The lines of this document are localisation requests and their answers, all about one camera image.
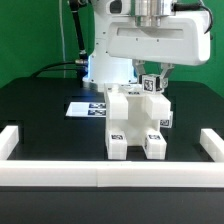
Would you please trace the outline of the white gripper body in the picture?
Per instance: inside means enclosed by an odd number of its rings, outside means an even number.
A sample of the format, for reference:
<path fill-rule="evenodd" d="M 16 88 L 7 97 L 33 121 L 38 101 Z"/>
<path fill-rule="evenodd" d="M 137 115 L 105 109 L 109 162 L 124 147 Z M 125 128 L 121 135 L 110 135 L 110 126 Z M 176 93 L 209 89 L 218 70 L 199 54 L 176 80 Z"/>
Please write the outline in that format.
<path fill-rule="evenodd" d="M 159 27 L 137 27 L 134 21 L 113 22 L 108 31 L 110 56 L 197 66 L 210 58 L 208 14 L 176 14 Z"/>

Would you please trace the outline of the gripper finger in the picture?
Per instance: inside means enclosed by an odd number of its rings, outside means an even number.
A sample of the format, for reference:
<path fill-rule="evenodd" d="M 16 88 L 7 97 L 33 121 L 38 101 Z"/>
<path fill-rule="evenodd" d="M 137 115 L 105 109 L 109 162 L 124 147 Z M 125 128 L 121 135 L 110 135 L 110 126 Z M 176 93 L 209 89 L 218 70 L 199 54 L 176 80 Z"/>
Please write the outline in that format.
<path fill-rule="evenodd" d="M 165 89 L 168 86 L 168 78 L 174 70 L 174 65 L 170 63 L 161 64 L 162 73 L 160 75 L 161 87 Z"/>
<path fill-rule="evenodd" d="M 135 71 L 135 74 L 137 76 L 137 83 L 141 84 L 142 83 L 142 76 L 146 74 L 146 71 L 145 71 L 145 68 L 144 68 L 145 62 L 143 60 L 133 59 L 132 60 L 132 65 L 134 67 L 134 71 Z"/>

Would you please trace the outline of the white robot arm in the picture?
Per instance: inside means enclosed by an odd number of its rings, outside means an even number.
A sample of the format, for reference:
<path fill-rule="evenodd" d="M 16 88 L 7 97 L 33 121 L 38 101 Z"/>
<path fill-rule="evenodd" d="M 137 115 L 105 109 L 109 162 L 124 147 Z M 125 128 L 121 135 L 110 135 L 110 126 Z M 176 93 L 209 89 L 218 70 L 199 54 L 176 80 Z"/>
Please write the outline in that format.
<path fill-rule="evenodd" d="M 203 0 L 68 0 L 80 57 L 81 81 L 98 91 L 106 83 L 140 83 L 160 92 L 176 65 L 197 66 L 210 57 L 213 14 Z M 94 10 L 94 50 L 88 54 L 78 11 Z"/>

